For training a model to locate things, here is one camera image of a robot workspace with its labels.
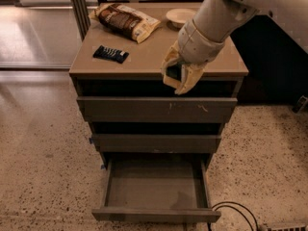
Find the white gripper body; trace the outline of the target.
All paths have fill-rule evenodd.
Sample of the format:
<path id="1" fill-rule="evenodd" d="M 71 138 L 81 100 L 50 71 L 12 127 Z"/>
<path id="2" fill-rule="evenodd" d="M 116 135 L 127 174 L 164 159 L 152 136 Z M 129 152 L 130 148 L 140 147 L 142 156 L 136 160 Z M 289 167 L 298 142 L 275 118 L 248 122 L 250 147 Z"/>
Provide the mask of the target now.
<path id="1" fill-rule="evenodd" d="M 186 63 L 205 64 L 212 62 L 224 46 L 206 38 L 189 19 L 178 34 L 179 54 Z"/>

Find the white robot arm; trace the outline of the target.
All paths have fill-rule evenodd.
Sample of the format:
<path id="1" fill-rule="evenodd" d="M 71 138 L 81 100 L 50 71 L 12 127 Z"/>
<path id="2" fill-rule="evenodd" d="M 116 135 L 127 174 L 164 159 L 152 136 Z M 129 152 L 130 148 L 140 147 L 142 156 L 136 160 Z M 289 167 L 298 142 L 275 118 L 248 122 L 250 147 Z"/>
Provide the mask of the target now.
<path id="1" fill-rule="evenodd" d="M 189 92 L 231 33 L 256 15 L 271 18 L 308 52 L 308 0 L 203 0 L 167 51 L 161 66 L 163 83 L 177 95 Z"/>

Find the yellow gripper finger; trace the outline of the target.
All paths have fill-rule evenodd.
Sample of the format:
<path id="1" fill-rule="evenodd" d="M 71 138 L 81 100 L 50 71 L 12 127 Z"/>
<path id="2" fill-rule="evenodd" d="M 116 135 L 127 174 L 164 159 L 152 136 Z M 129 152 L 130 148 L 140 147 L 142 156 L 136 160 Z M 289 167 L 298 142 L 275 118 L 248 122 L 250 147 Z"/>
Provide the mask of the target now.
<path id="1" fill-rule="evenodd" d="M 177 95 L 189 92 L 200 80 L 206 64 L 181 63 L 181 81 L 175 90 Z"/>
<path id="2" fill-rule="evenodd" d="M 183 60 L 179 52 L 178 41 L 175 41 L 168 49 L 165 58 L 163 59 L 161 66 L 161 73 L 163 75 L 163 83 L 174 89 L 178 89 L 181 84 L 181 80 L 173 79 L 167 76 L 167 69 L 175 64 L 178 64 Z"/>

